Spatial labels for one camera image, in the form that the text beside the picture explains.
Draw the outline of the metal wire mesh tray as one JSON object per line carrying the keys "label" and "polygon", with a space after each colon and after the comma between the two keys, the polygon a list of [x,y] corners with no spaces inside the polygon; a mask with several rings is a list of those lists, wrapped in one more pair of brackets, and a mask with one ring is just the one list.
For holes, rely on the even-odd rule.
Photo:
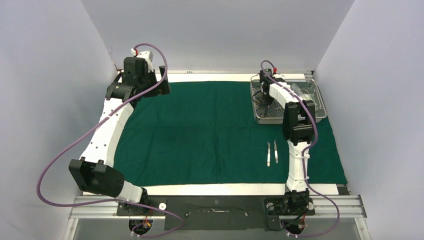
{"label": "metal wire mesh tray", "polygon": [[[287,79],[286,82],[291,84],[297,84],[305,92],[314,94],[317,106],[315,106],[315,119],[317,122],[325,119],[327,117],[327,110],[322,98],[321,92],[316,85],[314,80],[309,79]],[[258,124],[282,124],[284,113],[275,114],[271,110],[271,105],[267,106],[263,103],[262,93],[261,93],[261,84],[259,79],[254,79],[250,82],[250,95],[253,108],[253,114],[255,121]]]}

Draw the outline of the dark green surgical cloth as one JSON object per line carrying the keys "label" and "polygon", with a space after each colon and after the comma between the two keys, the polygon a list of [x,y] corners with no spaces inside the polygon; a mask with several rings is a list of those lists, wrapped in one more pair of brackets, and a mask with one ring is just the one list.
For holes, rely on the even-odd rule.
{"label": "dark green surgical cloth", "polygon": [[137,104],[114,168],[137,186],[284,184],[289,148],[280,125],[256,123],[248,82],[177,82]]}

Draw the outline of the steel tweezers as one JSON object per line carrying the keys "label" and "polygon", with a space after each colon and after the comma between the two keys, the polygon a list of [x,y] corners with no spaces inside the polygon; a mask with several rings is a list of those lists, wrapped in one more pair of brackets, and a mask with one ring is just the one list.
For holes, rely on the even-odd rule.
{"label": "steel tweezers", "polygon": [[271,165],[271,144],[268,141],[267,142],[267,159],[266,159],[266,166],[270,167]]}
{"label": "steel tweezers", "polygon": [[273,149],[274,149],[275,163],[278,164],[279,163],[279,157],[278,157],[277,139],[275,139],[274,142],[273,142]]}

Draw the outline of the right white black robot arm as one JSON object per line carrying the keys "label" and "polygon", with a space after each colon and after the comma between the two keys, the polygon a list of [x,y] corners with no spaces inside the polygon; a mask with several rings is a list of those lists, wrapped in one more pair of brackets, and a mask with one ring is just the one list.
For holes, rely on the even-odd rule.
{"label": "right white black robot arm", "polygon": [[303,215],[309,206],[307,163],[315,135],[315,103],[295,93],[284,80],[270,79],[272,69],[259,71],[261,92],[269,105],[275,100],[283,107],[282,134],[289,149],[289,170],[282,207],[288,215]]}

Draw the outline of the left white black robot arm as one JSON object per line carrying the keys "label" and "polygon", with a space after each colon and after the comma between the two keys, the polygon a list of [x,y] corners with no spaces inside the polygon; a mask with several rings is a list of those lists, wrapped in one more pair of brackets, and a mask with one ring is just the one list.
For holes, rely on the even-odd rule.
{"label": "left white black robot arm", "polygon": [[136,215],[148,211],[148,192],[126,181],[114,168],[114,158],[125,124],[140,101],[135,95],[158,82],[152,60],[149,51],[124,59],[123,70],[106,90],[100,117],[105,123],[94,131],[80,158],[71,160],[68,166],[81,191],[130,202],[129,208]]}

